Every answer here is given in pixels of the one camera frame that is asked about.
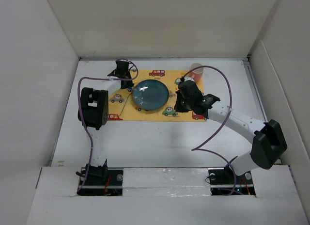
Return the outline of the yellow car print cloth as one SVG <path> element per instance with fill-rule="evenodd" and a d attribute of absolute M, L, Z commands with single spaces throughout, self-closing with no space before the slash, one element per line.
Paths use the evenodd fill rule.
<path fill-rule="evenodd" d="M 180 113 L 174 110 L 176 102 L 176 91 L 180 78 L 186 70 L 180 69 L 143 69 L 139 71 L 138 77 L 134 80 L 136 86 L 143 80 L 158 80 L 164 83 L 169 90 L 169 99 L 160 109 L 145 111 L 138 108 L 133 102 L 132 95 L 126 104 L 121 116 L 119 116 L 130 89 L 119 89 L 109 97 L 108 114 L 110 121 L 164 121 L 164 122 L 204 122 L 206 118 L 194 112 Z"/>

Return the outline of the pink cup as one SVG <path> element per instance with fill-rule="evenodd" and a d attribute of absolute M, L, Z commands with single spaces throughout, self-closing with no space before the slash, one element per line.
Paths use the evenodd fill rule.
<path fill-rule="evenodd" d="M 193 63 L 190 66 L 190 70 L 192 69 L 195 69 L 195 70 L 191 71 L 188 76 L 191 77 L 196 83 L 198 83 L 203 75 L 204 68 L 202 67 L 202 64 L 200 63 Z"/>

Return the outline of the dark teal plate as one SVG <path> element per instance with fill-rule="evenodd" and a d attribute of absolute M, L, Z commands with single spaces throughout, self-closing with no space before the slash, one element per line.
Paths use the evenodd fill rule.
<path fill-rule="evenodd" d="M 169 99 L 167 86 L 158 80 L 143 80 L 132 91 L 135 105 L 145 111 L 162 108 Z"/>

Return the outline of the iridescent metallic fork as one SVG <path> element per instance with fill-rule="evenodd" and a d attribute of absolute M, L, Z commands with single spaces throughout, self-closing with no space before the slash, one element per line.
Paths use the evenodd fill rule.
<path fill-rule="evenodd" d="M 133 91 L 133 88 L 131 88 L 130 90 L 128 90 L 129 94 L 128 94 L 128 96 L 127 96 L 125 102 L 124 102 L 123 108 L 122 108 L 122 110 L 121 110 L 119 116 L 122 115 L 122 113 L 123 113 L 123 111 L 124 111 L 124 109 L 125 109 L 125 107 L 126 107 L 126 104 L 127 104 L 128 100 L 129 100 L 129 97 L 130 97 L 131 94 L 132 94 L 132 91 Z"/>

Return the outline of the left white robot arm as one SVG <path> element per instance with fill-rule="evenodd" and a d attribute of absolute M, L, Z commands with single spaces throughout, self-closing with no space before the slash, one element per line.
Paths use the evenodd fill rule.
<path fill-rule="evenodd" d="M 136 75 L 133 77 L 131 76 L 131 68 L 137 67 L 132 61 L 118 59 L 115 63 L 116 68 L 112 70 L 106 78 L 82 77 L 78 81 L 78 119 L 81 121 L 91 143 L 89 167 L 103 166 L 105 159 L 102 154 L 102 148 L 94 146 L 94 140 L 88 128 L 100 130 L 100 128 L 107 123 L 109 117 L 109 97 L 118 90 L 133 87 L 133 80 L 139 75 L 139 71 L 136 70 Z M 103 88 L 81 88 L 83 80 L 102 82 Z"/>

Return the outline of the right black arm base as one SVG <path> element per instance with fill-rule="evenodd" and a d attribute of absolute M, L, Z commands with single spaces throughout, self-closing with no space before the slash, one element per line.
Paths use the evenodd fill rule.
<path fill-rule="evenodd" d="M 254 195 L 250 171 L 255 167 L 247 153 L 233 158 L 224 167 L 209 168 L 205 182 L 210 184 L 211 195 Z"/>

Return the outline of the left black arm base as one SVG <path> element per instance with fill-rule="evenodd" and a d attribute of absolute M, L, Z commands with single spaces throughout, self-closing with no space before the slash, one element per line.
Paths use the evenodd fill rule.
<path fill-rule="evenodd" d="M 79 176 L 77 194 L 79 196 L 122 196 L 123 195 L 123 168 L 109 168 L 105 162 L 103 166 L 90 166 L 87 179 L 83 184 L 86 174 L 86 165 Z"/>

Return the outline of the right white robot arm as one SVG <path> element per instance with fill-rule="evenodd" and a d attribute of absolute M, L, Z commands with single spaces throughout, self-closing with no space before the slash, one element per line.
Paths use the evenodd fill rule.
<path fill-rule="evenodd" d="M 252 145 L 251 150 L 234 158 L 224 171 L 229 183 L 238 181 L 242 174 L 256 168 L 270 169 L 287 150 L 280 124 L 254 119 L 226 105 L 217 96 L 204 95 L 194 80 L 181 78 L 178 84 L 176 112 L 189 111 L 220 123 L 243 136 Z"/>

